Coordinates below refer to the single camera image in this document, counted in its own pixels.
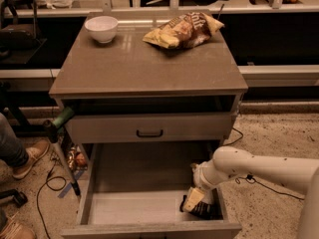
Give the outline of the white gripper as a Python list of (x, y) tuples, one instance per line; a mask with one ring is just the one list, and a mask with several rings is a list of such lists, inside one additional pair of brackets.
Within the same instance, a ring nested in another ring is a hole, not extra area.
[(225, 172), (216, 168), (213, 160), (204, 161), (201, 164), (193, 163), (191, 168), (195, 187), (189, 189), (182, 205), (182, 210), (186, 212), (192, 211), (201, 200), (203, 203), (213, 204), (213, 192), (208, 190), (215, 188), (228, 179), (228, 175)]

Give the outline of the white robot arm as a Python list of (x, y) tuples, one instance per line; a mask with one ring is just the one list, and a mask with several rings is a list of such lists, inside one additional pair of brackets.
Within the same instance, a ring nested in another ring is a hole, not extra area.
[(191, 212), (220, 183), (253, 175), (305, 196), (297, 239), (319, 239), (319, 160), (254, 155), (232, 146), (219, 147), (211, 160), (195, 164), (194, 187), (187, 193), (182, 210)]

